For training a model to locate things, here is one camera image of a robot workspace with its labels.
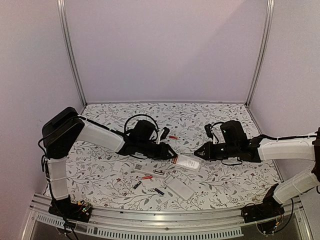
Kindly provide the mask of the white remote with green logo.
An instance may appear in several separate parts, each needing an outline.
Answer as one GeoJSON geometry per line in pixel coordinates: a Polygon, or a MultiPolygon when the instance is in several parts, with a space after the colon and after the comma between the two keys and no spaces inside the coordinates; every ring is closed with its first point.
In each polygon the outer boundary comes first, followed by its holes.
{"type": "Polygon", "coordinates": [[[176,164],[173,164],[173,159],[170,161],[170,163],[194,172],[198,172],[200,170],[202,165],[201,160],[183,154],[179,154],[177,157],[178,159],[176,164]]]}

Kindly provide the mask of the red orange battery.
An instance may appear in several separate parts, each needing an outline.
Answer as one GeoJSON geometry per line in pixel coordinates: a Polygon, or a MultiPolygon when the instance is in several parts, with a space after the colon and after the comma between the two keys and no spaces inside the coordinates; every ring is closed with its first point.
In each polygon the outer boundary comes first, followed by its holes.
{"type": "Polygon", "coordinates": [[[141,179],[142,180],[148,180],[148,179],[152,179],[153,178],[153,176],[152,175],[149,175],[149,176],[144,176],[144,177],[142,177],[141,179]]]}
{"type": "Polygon", "coordinates": [[[178,137],[177,137],[177,136],[172,136],[172,135],[170,135],[170,136],[169,136],[169,138],[170,138],[170,139],[175,139],[175,140],[177,140],[177,139],[178,139],[178,137]]]}

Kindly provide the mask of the white remote with display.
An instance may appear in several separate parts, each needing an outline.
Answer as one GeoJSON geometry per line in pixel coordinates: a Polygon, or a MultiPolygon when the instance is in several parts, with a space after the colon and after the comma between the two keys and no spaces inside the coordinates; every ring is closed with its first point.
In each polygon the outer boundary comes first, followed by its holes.
{"type": "Polygon", "coordinates": [[[136,164],[133,167],[133,171],[162,179],[166,178],[168,175],[165,170],[140,164],[136,164]]]}

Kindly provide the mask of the white remote control back up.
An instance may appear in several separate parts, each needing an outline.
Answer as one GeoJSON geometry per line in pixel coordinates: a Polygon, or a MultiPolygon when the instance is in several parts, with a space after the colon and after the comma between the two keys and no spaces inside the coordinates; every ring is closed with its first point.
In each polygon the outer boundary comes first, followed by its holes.
{"type": "Polygon", "coordinates": [[[163,180],[164,185],[166,185],[171,191],[173,191],[177,196],[182,198],[183,200],[189,200],[195,192],[186,184],[184,184],[181,180],[176,178],[173,175],[168,175],[163,180]]]}

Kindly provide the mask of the white battery cover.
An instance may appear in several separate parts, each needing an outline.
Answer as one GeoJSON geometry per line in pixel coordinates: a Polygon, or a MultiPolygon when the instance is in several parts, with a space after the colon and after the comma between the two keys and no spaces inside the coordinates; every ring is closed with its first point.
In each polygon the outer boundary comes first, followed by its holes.
{"type": "Polygon", "coordinates": [[[112,165],[112,171],[119,172],[122,168],[122,162],[117,161],[112,165]]]}

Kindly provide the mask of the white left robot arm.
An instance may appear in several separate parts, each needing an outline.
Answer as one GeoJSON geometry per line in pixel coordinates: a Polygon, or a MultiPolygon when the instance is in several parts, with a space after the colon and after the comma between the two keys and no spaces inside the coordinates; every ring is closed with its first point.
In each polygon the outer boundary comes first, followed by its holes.
{"type": "Polygon", "coordinates": [[[74,205],[67,185],[66,161],[77,143],[101,147],[120,156],[138,156],[147,159],[166,161],[177,157],[173,148],[163,140],[169,129],[160,129],[156,120],[146,114],[137,114],[133,128],[124,124],[123,130],[111,129],[77,113],[67,107],[49,120],[41,130],[38,147],[43,151],[42,170],[48,181],[55,209],[63,216],[74,213],[74,205]]]}

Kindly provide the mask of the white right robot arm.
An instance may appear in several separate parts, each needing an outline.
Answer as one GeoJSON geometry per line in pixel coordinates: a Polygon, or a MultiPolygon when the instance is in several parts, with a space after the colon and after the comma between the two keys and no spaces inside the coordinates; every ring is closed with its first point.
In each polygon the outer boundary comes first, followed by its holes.
{"type": "Polygon", "coordinates": [[[219,123],[224,141],[206,142],[194,155],[206,160],[238,158],[241,162],[261,163],[269,160],[309,160],[314,165],[281,182],[267,192],[259,206],[262,218],[269,218],[278,210],[278,204],[320,185],[320,132],[305,135],[271,137],[265,134],[247,138],[241,123],[229,120],[219,123]]]}

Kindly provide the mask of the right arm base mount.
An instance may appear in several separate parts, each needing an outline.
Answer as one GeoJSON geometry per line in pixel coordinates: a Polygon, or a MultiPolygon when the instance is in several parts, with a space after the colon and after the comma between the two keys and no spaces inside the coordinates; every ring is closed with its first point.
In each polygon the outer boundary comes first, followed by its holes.
{"type": "Polygon", "coordinates": [[[258,230],[264,235],[274,234],[283,220],[285,210],[281,204],[265,202],[260,204],[248,203],[241,209],[241,216],[245,223],[267,220],[269,222],[259,223],[258,230]]]}

